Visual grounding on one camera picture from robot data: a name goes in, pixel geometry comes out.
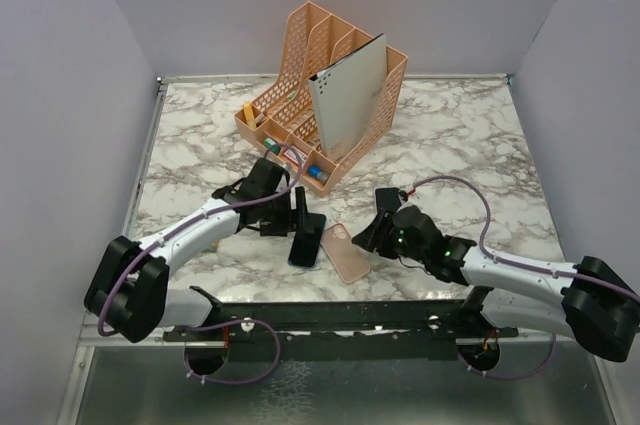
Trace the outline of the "black smartphone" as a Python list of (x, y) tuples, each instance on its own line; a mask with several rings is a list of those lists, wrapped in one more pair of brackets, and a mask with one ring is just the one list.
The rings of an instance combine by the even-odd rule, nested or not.
[(396, 212), (404, 202), (404, 191), (397, 187), (381, 187), (374, 190), (376, 212)]

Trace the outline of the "blue-edged smartphone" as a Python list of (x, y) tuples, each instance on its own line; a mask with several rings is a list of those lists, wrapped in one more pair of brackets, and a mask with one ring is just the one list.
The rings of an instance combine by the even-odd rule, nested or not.
[(310, 232), (297, 231), (288, 257), (288, 264), (295, 267), (311, 269), (316, 265), (325, 224), (326, 216), (310, 213), (308, 224)]

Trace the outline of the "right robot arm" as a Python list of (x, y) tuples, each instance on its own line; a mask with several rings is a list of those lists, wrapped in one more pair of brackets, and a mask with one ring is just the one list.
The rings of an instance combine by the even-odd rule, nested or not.
[(410, 259), (445, 283), (487, 295), (459, 312), (461, 328), (481, 336), (492, 327), (528, 328), (574, 339), (602, 359), (627, 360), (639, 328), (639, 296), (604, 261), (578, 264), (499, 255), (479, 243), (443, 234), (414, 205), (381, 210), (352, 239), (389, 259)]

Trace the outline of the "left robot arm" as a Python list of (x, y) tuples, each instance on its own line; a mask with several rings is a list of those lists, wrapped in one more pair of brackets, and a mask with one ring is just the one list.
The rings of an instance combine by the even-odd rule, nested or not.
[(152, 235), (125, 235), (106, 247), (84, 298), (102, 337), (131, 343), (158, 328), (189, 329), (206, 340), (220, 330), (218, 300), (199, 286), (173, 290), (170, 279), (216, 242), (255, 226), (266, 236), (310, 230), (300, 176), (259, 158), (247, 176), (214, 191), (188, 216)]

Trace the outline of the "pink phone case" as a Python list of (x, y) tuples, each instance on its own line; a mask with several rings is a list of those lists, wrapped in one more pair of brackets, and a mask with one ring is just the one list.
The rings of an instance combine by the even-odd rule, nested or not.
[(371, 266), (343, 224), (335, 224), (323, 233), (321, 245), (345, 284), (352, 284), (365, 277)]

